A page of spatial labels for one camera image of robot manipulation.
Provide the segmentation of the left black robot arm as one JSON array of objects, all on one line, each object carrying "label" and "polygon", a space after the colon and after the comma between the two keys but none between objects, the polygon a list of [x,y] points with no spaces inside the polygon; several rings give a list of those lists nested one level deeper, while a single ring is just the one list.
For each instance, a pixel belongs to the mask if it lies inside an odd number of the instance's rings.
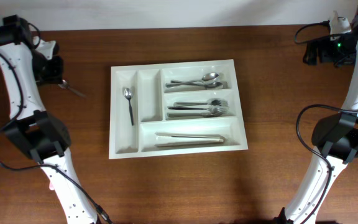
[{"label": "left black robot arm", "polygon": [[81,187],[71,158],[67,127],[47,112],[39,86],[63,82],[58,44],[33,36],[33,25],[13,15],[0,26],[0,68],[10,115],[0,133],[42,169],[56,193],[67,223],[99,223],[94,202]]}]

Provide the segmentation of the steel spoon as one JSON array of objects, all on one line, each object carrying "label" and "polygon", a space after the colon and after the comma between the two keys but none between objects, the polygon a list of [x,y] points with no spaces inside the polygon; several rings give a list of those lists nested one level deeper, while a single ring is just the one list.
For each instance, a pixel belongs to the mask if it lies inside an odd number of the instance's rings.
[{"label": "steel spoon", "polygon": [[172,87],[176,87],[176,86],[180,86],[180,85],[192,84],[192,83],[196,83],[196,82],[200,82],[203,85],[209,85],[209,84],[212,84],[212,83],[216,82],[218,80],[218,78],[219,78],[218,73],[211,72],[211,73],[205,74],[199,80],[190,80],[190,81],[187,81],[187,82],[179,82],[179,83],[166,83],[165,86],[167,88],[172,88]]},{"label": "steel spoon", "polygon": [[199,86],[199,87],[203,87],[205,89],[223,89],[224,87],[224,83],[222,82],[214,82],[212,84],[209,85],[203,85],[200,82],[196,82],[196,83],[192,83],[192,84],[187,84],[189,86]]}]

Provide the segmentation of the white plastic cutlery tray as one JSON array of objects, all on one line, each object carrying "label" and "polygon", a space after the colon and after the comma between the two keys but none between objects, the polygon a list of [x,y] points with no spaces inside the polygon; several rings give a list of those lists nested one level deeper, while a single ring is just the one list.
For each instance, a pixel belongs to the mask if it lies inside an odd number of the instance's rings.
[{"label": "white plastic cutlery tray", "polygon": [[[167,88],[166,83],[199,80],[205,74],[219,74],[223,89],[205,89],[182,85]],[[133,92],[131,99],[134,125],[124,89]],[[248,148],[237,75],[232,59],[153,65],[111,67],[109,158],[170,156],[203,152],[238,151]],[[204,102],[212,98],[227,100],[228,112],[203,118],[169,118],[167,113],[210,113],[205,110],[169,110],[175,102]],[[156,147],[171,142],[207,141],[203,138],[171,138],[155,133],[221,135],[221,144]]]}]

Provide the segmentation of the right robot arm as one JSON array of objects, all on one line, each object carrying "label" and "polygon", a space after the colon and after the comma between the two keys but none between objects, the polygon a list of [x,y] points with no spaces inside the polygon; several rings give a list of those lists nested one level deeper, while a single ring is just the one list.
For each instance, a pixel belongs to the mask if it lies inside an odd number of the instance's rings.
[{"label": "right robot arm", "polygon": [[302,109],[305,113],[322,108],[334,114],[316,123],[312,145],[307,148],[312,153],[308,170],[296,195],[273,223],[316,223],[320,206],[335,179],[358,158],[358,5],[352,21],[335,14],[320,25],[328,28],[329,35],[303,41],[303,63],[353,65],[351,84],[340,108],[315,104]]}]

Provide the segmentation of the small steel teaspoon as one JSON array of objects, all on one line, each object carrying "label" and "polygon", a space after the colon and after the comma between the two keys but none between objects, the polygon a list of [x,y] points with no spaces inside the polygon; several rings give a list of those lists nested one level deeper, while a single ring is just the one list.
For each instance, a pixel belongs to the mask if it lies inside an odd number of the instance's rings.
[{"label": "small steel teaspoon", "polygon": [[71,91],[72,93],[74,93],[75,95],[77,96],[80,96],[82,98],[85,98],[86,95],[81,93],[80,91],[74,89],[73,87],[70,86],[69,82],[66,81],[66,80],[62,80],[62,82],[60,84],[58,84],[58,86],[64,90],[69,90]]},{"label": "small steel teaspoon", "polygon": [[132,109],[132,104],[131,104],[131,99],[133,97],[133,92],[131,91],[130,88],[125,88],[124,89],[124,97],[125,99],[128,101],[129,104],[129,116],[131,119],[131,125],[134,125],[134,114],[133,114],[133,109]]}]

